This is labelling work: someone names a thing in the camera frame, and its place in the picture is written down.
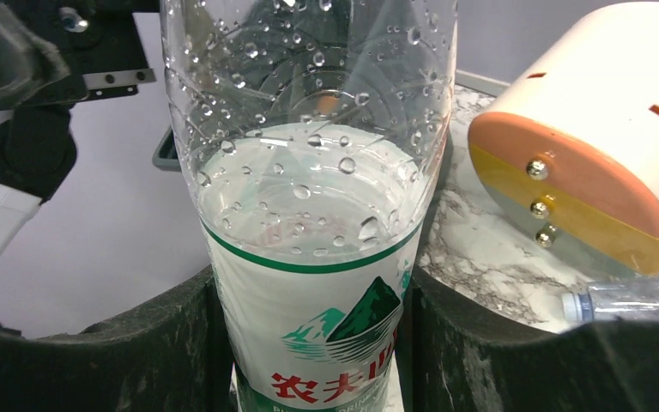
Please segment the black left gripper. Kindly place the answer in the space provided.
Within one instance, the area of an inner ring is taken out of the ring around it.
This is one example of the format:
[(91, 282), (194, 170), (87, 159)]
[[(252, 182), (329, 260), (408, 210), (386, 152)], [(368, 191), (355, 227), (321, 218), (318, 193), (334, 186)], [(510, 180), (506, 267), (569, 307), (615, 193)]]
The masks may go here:
[(134, 14), (159, 12), (154, 0), (0, 2), (0, 111), (137, 94), (156, 78)]

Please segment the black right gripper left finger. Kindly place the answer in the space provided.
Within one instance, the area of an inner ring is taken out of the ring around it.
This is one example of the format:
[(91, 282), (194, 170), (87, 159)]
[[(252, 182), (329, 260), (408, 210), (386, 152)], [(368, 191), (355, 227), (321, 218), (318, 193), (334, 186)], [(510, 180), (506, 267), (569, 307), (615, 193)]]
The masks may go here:
[(0, 323), (0, 411), (233, 411), (232, 365), (205, 269), (74, 335)]

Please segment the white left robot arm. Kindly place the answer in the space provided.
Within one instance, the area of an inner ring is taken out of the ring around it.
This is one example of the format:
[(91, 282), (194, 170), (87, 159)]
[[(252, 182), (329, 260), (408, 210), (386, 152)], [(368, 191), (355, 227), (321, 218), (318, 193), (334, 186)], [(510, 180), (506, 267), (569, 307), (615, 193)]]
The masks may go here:
[(76, 163), (71, 109), (153, 82), (135, 14), (157, 1), (0, 1), (0, 256)]

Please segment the green label water bottle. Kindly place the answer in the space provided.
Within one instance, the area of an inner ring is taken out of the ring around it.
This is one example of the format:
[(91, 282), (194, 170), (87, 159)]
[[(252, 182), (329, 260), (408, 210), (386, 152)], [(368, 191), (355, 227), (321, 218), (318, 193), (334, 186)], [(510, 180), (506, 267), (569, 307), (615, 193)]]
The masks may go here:
[(449, 135), (455, 1), (165, 1), (243, 411), (380, 411)]

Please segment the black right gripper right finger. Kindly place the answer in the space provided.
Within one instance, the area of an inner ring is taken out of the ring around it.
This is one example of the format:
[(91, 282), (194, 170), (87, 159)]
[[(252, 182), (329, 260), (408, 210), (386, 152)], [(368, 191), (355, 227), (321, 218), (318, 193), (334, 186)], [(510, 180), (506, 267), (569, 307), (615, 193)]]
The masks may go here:
[(396, 362), (408, 411), (659, 411), (659, 322), (555, 335), (415, 268)]

